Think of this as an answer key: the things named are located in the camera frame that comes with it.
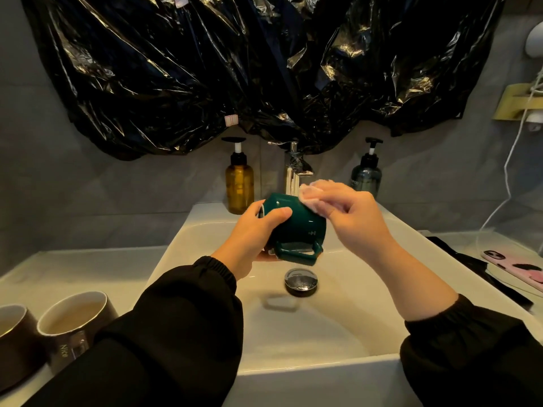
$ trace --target sink drain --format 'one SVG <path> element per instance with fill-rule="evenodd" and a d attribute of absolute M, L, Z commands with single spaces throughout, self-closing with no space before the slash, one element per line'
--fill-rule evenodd
<path fill-rule="evenodd" d="M 315 293 L 318 282 L 316 274 L 308 269 L 292 269 L 285 274 L 285 287 L 296 297 L 308 297 Z"/>

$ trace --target hand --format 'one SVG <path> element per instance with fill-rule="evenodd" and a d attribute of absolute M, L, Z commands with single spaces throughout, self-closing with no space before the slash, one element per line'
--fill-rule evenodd
<path fill-rule="evenodd" d="M 238 220 L 232 234 L 219 249 L 211 254 L 241 280 L 251 271 L 253 261 L 272 261 L 275 256 L 264 253 L 272 230 L 292 215 L 290 207 L 275 208 L 263 218 L 256 215 L 264 200 L 255 201 Z"/>
<path fill-rule="evenodd" d="M 312 185 L 322 190 L 310 196 L 320 200 L 317 212 L 330 220 L 339 241 L 350 251 L 371 265 L 396 246 L 371 193 L 334 181 L 319 180 Z"/>

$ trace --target chrome faucet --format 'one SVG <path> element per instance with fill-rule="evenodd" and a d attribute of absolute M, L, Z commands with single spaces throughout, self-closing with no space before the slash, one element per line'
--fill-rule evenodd
<path fill-rule="evenodd" d="M 298 151 L 298 142 L 283 143 L 268 141 L 270 145 L 290 143 L 290 150 L 285 151 L 285 194 L 298 197 L 300 184 L 309 184 L 313 178 L 313 168 L 303 159 L 303 153 Z"/>

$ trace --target mug rim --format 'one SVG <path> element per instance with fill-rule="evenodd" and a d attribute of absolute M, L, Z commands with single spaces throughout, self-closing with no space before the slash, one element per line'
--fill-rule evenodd
<path fill-rule="evenodd" d="M 88 293 L 99 293 L 99 294 L 102 294 L 103 297 L 105 298 L 104 300 L 104 304 L 102 305 L 102 307 L 100 307 L 100 309 L 98 310 L 98 312 L 90 319 L 88 319 L 87 321 L 85 321 L 83 324 L 81 324 L 80 326 L 78 327 L 75 327 L 75 328 L 72 328 L 71 330 L 68 330 L 68 331 L 65 331 L 65 332 L 62 332 L 62 333 L 57 333 L 57 334 L 51 334 L 51 333 L 45 333 L 42 329 L 41 329 L 41 323 L 43 322 L 44 318 L 46 315 L 48 315 L 54 308 L 56 308 L 57 306 L 59 306 L 61 303 L 63 303 L 64 301 L 67 301 L 73 297 L 77 297 L 77 296 L 81 296 L 83 294 L 88 294 Z M 69 334 L 69 333 L 73 333 L 81 328 L 83 328 L 85 325 L 89 324 L 92 320 L 94 320 L 96 317 L 98 317 L 100 315 L 100 313 L 102 313 L 102 311 L 104 310 L 104 308 L 107 306 L 107 303 L 109 301 L 109 297 L 107 296 L 107 294 L 105 294 L 103 291 L 100 291 L 100 290 L 90 290 L 90 291 L 83 291 L 82 293 L 75 293 L 75 294 L 72 294 L 71 296 L 68 296 L 68 297 L 65 297 L 63 298 L 62 300 L 60 301 L 57 301 L 56 303 L 54 303 L 51 307 L 49 307 L 45 313 L 43 313 L 40 317 L 40 319 L 37 321 L 37 324 L 36 324 L 36 330 L 38 332 L 39 335 L 42 335 L 44 337 L 58 337 L 58 336 L 61 336 L 61 335 L 64 335 L 64 334 Z"/>
<path fill-rule="evenodd" d="M 19 308 L 23 308 L 24 311 L 23 311 L 23 315 L 17 320 L 17 322 L 15 324 L 13 324 L 13 326 L 11 326 L 11 328 L 9 330 L 6 330 L 3 333 L 0 333 L 0 339 L 4 338 L 5 335 L 9 334 L 11 331 L 13 331 L 13 329 L 15 327 L 17 327 L 19 324 L 21 324 L 23 319 L 28 314 L 28 307 L 25 306 L 24 304 L 19 304 L 19 303 L 5 304 L 3 306 L 0 306 L 0 311 L 2 311 L 6 307 L 19 307 Z"/>

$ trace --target pink phone case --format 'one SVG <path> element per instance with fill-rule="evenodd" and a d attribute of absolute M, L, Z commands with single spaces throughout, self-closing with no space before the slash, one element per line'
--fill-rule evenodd
<path fill-rule="evenodd" d="M 504 269 L 539 291 L 543 291 L 543 269 L 541 267 L 526 263 L 525 259 L 510 254 L 506 256 L 494 250 L 486 250 L 481 253 L 481 256 L 500 269 Z"/>

